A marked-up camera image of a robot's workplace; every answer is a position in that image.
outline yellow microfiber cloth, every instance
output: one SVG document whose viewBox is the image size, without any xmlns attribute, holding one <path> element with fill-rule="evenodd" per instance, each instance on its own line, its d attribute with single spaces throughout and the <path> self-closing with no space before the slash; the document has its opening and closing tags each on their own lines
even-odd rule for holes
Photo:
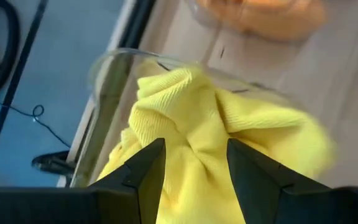
<svg viewBox="0 0 358 224">
<path fill-rule="evenodd" d="M 329 138 L 306 113 L 216 88 L 200 68 L 140 78 L 138 84 L 129 127 L 99 178 L 165 138 L 157 223 L 244 223 L 226 159 L 229 138 L 308 177 L 331 162 Z"/>
</svg>

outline wooden table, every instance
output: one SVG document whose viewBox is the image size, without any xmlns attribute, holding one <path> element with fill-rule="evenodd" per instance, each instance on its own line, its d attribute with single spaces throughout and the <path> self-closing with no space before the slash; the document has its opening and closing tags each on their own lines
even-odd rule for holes
<svg viewBox="0 0 358 224">
<path fill-rule="evenodd" d="M 198 61 L 300 102 L 337 141 L 337 163 L 321 181 L 358 185 L 358 0 L 330 0 L 326 6 L 328 22 L 308 40 L 279 44 L 203 26 L 186 2 L 159 0 L 140 49 Z M 105 148 L 116 141 L 106 141 Z"/>
</svg>

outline blue floor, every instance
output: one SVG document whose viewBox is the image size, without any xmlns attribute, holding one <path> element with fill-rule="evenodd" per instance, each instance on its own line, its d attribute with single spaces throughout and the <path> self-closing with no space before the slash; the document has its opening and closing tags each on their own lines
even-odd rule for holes
<svg viewBox="0 0 358 224">
<path fill-rule="evenodd" d="M 22 43 L 38 1 L 12 0 L 21 19 Z M 108 45 L 123 0 L 49 0 L 12 106 L 31 113 L 42 104 L 44 123 L 71 142 L 90 95 L 88 70 Z M 6 23 L 0 14 L 0 37 Z M 0 57 L 5 39 L 0 38 Z M 3 100 L 5 90 L 0 92 Z M 57 183 L 56 175 L 30 166 L 40 154 L 67 148 L 45 128 L 10 110 L 0 135 L 0 186 L 35 187 Z"/>
</svg>

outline black cable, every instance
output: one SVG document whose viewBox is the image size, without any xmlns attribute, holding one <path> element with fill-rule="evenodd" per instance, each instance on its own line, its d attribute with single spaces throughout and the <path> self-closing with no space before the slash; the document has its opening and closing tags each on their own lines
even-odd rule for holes
<svg viewBox="0 0 358 224">
<path fill-rule="evenodd" d="M 48 131 L 53 135 L 55 136 L 55 138 L 57 138 L 62 144 L 64 144 L 66 147 L 68 148 L 71 148 L 71 146 L 69 144 L 67 144 L 66 141 L 64 141 L 59 135 L 57 135 L 53 130 L 52 128 L 50 128 L 48 125 L 46 125 L 45 123 L 41 122 L 39 120 L 39 118 L 44 114 L 45 112 L 45 108 L 44 106 L 42 105 L 36 105 L 33 110 L 32 110 L 32 114 L 29 114 L 29 113 L 26 113 L 26 112 L 23 112 L 13 106 L 7 106 L 7 105 L 4 105 L 2 103 L 0 103 L 0 106 L 2 107 L 5 107 L 5 108 L 9 108 L 9 109 L 12 109 L 16 112 L 18 112 L 19 114 L 21 115 L 24 115 L 24 116 L 28 116 L 28 117 L 31 117 L 34 119 L 35 122 L 37 122 L 38 124 L 40 124 L 41 126 L 45 127 L 46 129 L 48 129 Z"/>
</svg>

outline orange object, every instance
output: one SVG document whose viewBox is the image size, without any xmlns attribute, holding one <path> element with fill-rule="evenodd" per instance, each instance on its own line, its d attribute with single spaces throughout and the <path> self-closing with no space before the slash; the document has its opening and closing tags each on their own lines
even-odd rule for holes
<svg viewBox="0 0 358 224">
<path fill-rule="evenodd" d="M 321 0 L 197 0 L 240 32 L 274 40 L 303 39 L 326 20 Z"/>
</svg>

